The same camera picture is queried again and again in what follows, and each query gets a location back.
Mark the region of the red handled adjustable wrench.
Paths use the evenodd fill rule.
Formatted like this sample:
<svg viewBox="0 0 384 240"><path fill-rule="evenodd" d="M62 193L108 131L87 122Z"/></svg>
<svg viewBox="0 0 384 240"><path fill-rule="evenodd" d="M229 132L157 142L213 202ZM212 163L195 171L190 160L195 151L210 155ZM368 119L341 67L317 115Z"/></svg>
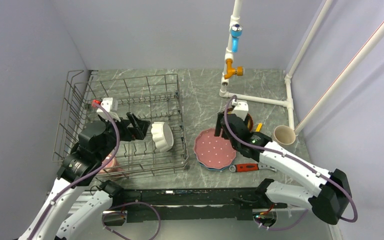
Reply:
<svg viewBox="0 0 384 240"><path fill-rule="evenodd" d="M234 165L231 165L228 169L233 173L243 173L243 172L251 172L251 171L258 171L258 170L270 170L273 172L277 171L274 167L269 166L267 164L262 164L262 163L234 164Z"/></svg>

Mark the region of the blue pipe valve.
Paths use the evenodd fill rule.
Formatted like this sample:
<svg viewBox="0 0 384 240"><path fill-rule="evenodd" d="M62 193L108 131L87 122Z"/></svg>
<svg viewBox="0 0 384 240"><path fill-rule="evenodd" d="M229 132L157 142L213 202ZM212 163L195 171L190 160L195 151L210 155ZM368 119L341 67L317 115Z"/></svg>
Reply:
<svg viewBox="0 0 384 240"><path fill-rule="evenodd" d="M233 53L236 53L238 51L238 46L239 46L239 38L242 35L243 27L236 23L233 24L230 27L230 35L231 35L231 51Z"/></svg>

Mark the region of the blue polka dot plate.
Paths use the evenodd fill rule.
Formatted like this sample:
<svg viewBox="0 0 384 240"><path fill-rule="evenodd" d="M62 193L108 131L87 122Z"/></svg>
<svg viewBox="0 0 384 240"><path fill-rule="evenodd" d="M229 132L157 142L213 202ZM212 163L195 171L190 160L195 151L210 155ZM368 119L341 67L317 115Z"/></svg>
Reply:
<svg viewBox="0 0 384 240"><path fill-rule="evenodd" d="M214 171L223 171L228 169L234 162L233 159L207 159L204 161L197 160L197 162L204 168Z"/></svg>

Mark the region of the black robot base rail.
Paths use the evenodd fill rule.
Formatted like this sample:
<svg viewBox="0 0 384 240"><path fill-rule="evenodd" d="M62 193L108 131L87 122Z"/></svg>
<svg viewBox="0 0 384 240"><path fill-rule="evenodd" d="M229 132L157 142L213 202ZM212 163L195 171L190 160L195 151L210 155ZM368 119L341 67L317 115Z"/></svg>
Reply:
<svg viewBox="0 0 384 240"><path fill-rule="evenodd" d="M236 219L251 221L269 210L271 215L291 214L296 206L268 204L253 187L124 189L108 211L122 213L127 223L161 220Z"/></svg>

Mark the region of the white pvc pipe frame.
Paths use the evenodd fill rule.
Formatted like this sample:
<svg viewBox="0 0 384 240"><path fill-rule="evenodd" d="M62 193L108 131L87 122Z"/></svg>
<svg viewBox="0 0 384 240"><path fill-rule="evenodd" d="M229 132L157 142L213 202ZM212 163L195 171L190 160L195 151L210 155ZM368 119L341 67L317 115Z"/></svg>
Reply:
<svg viewBox="0 0 384 240"><path fill-rule="evenodd" d="M232 52L230 28L242 26L237 52ZM315 119L342 82L347 80L384 39L384 0L237 0L229 21L226 59L232 66L286 71L287 99L271 104L293 111L292 83L310 79L332 82L300 123L289 126L300 133Z"/></svg>

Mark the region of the yellow and red plate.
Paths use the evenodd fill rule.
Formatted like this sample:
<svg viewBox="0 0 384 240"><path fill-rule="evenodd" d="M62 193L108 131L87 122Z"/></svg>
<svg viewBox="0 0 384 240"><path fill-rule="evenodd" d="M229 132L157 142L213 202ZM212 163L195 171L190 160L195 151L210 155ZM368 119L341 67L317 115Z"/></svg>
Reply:
<svg viewBox="0 0 384 240"><path fill-rule="evenodd" d="M248 113L245 121L235 114L231 114L231 111L227 112L227 123L229 124L232 131L235 133L244 133L245 129L251 132L254 127L254 122L251 115Z"/></svg>

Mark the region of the orange pipe fitting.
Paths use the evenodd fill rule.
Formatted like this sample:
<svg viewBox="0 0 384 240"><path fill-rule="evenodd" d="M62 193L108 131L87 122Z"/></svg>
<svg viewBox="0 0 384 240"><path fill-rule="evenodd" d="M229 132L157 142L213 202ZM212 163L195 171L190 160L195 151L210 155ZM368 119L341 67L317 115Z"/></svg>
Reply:
<svg viewBox="0 0 384 240"><path fill-rule="evenodd" d="M225 60L226 64L226 73L223 75L223 78L225 80L230 79L232 76L243 76L244 75L244 68L242 66L233 67L233 59L228 58Z"/></svg>

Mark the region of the white scalloped bowl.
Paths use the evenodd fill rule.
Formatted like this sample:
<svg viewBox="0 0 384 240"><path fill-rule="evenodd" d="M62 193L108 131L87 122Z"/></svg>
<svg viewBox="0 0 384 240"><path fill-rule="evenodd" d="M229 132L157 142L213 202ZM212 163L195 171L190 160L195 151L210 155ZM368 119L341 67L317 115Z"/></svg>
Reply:
<svg viewBox="0 0 384 240"><path fill-rule="evenodd" d="M156 149L161 153L169 151L174 145L173 132L166 122L153 122L151 135Z"/></svg>

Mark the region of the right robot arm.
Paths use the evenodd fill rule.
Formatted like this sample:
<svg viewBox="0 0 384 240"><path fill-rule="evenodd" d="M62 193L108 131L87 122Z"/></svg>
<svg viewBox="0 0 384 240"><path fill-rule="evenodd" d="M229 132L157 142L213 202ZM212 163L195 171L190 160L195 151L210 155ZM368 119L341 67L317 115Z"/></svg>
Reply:
<svg viewBox="0 0 384 240"><path fill-rule="evenodd" d="M329 171L303 160L269 136L250 131L246 123L232 113L218 113L214 135L228 140L243 157L274 168L298 182L298 186L287 185L265 178L255 190L255 200L260 207L285 203L305 208L330 225L340 220L357 221L348 177L342 170Z"/></svg>

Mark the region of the pink ghost pattern mug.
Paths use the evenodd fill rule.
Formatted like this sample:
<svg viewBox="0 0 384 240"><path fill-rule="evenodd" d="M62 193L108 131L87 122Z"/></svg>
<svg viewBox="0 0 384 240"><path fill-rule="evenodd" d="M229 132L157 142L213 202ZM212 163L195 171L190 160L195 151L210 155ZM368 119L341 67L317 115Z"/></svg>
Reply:
<svg viewBox="0 0 384 240"><path fill-rule="evenodd" d="M109 160L112 156L113 159L107 163L107 165L101 169L98 174L108 174L108 173L116 173L116 172L123 172L124 170L120 167L120 164L117 160L117 157L115 156L115 151L112 150L109 155L105 158L105 161Z"/></svg>

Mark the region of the pink polka dot plate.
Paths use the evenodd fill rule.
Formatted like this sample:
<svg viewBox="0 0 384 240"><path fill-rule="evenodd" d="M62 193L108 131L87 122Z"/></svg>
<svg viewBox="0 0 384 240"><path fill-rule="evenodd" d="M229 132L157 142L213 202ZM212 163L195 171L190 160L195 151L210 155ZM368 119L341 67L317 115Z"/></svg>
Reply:
<svg viewBox="0 0 384 240"><path fill-rule="evenodd" d="M209 128L200 132L194 140L193 151L197 160L231 159L237 156L229 140L214 136L215 128Z"/></svg>

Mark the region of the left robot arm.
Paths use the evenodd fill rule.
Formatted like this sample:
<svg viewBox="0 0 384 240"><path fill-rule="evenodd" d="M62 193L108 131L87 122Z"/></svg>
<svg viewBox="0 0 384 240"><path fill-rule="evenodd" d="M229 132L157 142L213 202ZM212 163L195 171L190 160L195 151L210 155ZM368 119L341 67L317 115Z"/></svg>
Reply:
<svg viewBox="0 0 384 240"><path fill-rule="evenodd" d="M45 203L20 236L21 240L73 240L106 209L124 203L122 187L107 180L75 213L69 211L95 175L115 158L121 141L144 140L151 125L133 113L127 119L99 120L85 124L78 141L63 160Z"/></svg>

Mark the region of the yellow handled screwdriver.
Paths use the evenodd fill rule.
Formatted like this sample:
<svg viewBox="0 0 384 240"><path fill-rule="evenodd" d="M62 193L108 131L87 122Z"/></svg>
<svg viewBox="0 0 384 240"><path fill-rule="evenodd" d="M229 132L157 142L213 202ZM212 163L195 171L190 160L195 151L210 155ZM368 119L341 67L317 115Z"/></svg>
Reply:
<svg viewBox="0 0 384 240"><path fill-rule="evenodd" d="M261 133L262 129L263 129L263 123L258 123L255 128L255 132Z"/></svg>

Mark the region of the beige ceramic mug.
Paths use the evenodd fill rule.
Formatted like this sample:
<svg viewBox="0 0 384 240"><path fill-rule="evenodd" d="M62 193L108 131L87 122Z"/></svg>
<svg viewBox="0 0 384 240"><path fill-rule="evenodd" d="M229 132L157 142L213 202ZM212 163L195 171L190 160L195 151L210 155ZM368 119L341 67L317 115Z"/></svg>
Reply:
<svg viewBox="0 0 384 240"><path fill-rule="evenodd" d="M286 125L277 126L272 133L272 140L281 146L290 146L296 139L294 130Z"/></svg>

